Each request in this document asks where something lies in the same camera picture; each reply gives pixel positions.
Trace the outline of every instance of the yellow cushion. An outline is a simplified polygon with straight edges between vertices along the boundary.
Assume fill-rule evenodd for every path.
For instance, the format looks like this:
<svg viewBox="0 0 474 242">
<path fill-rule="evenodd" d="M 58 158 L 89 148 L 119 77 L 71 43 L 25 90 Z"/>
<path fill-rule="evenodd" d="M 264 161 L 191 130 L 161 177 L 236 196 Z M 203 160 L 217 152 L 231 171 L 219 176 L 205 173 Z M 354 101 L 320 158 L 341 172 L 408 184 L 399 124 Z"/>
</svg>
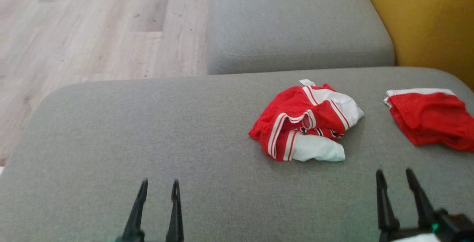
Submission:
<svg viewBox="0 0 474 242">
<path fill-rule="evenodd" d="M 371 0 L 398 65 L 432 67 L 474 89 L 474 0 Z"/>
</svg>

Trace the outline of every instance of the gray couch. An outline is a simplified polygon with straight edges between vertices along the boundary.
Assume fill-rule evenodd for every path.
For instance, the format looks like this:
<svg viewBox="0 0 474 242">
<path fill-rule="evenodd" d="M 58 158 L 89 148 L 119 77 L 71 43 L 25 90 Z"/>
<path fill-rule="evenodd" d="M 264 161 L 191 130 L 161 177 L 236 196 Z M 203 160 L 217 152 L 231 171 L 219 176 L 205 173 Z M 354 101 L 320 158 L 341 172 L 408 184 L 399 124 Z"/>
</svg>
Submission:
<svg viewBox="0 0 474 242">
<path fill-rule="evenodd" d="M 346 160 L 276 162 L 247 132 L 280 91 L 309 78 L 330 83 L 365 111 L 342 145 Z M 186 241 L 377 241 L 375 171 L 384 169 L 403 226 L 416 225 L 404 171 L 435 207 L 474 217 L 474 155 L 413 146 L 383 102 L 385 90 L 451 89 L 427 68 L 346 68 L 72 85 L 37 109 L 0 177 L 0 236 L 7 241 L 105 241 L 120 235 L 143 178 L 142 227 L 164 239 L 174 178 Z"/>
<path fill-rule="evenodd" d="M 212 0 L 208 73 L 395 64 L 370 0 Z"/>
</svg>

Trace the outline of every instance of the couch cushion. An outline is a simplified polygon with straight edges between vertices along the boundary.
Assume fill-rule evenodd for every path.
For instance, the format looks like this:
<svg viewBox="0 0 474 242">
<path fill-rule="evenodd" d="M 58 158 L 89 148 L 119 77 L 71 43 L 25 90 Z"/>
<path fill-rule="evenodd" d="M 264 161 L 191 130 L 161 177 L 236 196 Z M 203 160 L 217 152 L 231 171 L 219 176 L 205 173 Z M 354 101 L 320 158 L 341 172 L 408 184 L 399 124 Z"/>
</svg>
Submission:
<svg viewBox="0 0 474 242">
<path fill-rule="evenodd" d="M 247 134 L 280 91 L 309 78 L 354 98 L 365 117 L 344 162 L 276 162 Z M 93 82 L 47 97 L 0 177 L 0 234 L 8 241 L 104 241 L 119 235 L 143 178 L 142 227 L 164 239 L 174 178 L 187 241 L 377 241 L 375 171 L 384 169 L 402 225 L 416 225 L 405 168 L 435 207 L 474 218 L 474 154 L 413 146 L 385 90 L 451 89 L 427 68 L 358 68 Z"/>
<path fill-rule="evenodd" d="M 370 0 L 212 0 L 208 72 L 394 65 Z"/>
</svg>

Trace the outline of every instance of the black clamp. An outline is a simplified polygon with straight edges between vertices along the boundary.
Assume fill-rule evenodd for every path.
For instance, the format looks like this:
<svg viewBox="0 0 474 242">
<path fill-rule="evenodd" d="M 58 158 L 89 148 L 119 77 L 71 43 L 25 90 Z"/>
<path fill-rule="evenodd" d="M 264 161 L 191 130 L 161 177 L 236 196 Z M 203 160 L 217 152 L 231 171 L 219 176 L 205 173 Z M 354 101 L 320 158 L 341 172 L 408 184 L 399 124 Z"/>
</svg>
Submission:
<svg viewBox="0 0 474 242">
<path fill-rule="evenodd" d="M 130 212 L 127 225 L 123 235 L 118 237 L 115 242 L 144 242 L 145 233 L 141 230 L 143 205 L 147 200 L 148 180 L 143 180 L 137 198 Z M 183 215 L 181 214 L 181 197 L 179 192 L 179 182 L 174 180 L 173 191 L 171 192 L 171 201 L 173 209 L 171 211 L 171 220 L 166 234 L 166 242 L 182 242 L 183 234 Z"/>
<path fill-rule="evenodd" d="M 435 211 L 410 168 L 406 170 L 406 175 L 408 185 L 415 196 L 418 227 L 400 229 L 400 222 L 393 215 L 387 195 L 388 187 L 384 173 L 378 170 L 376 173 L 377 211 L 381 230 L 379 242 L 389 242 L 432 232 L 441 242 L 474 242 L 474 225 L 466 215 L 449 215 L 442 208 Z"/>
</svg>

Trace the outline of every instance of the wooden floor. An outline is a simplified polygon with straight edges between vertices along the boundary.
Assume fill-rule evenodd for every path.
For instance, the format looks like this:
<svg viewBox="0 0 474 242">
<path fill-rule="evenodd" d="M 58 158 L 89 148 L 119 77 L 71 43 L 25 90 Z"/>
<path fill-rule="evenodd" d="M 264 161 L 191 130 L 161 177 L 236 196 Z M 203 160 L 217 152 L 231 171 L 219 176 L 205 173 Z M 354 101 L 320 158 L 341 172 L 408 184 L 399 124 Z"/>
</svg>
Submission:
<svg viewBox="0 0 474 242">
<path fill-rule="evenodd" d="M 0 0 L 0 165 L 65 85 L 206 74 L 208 0 Z"/>
</svg>

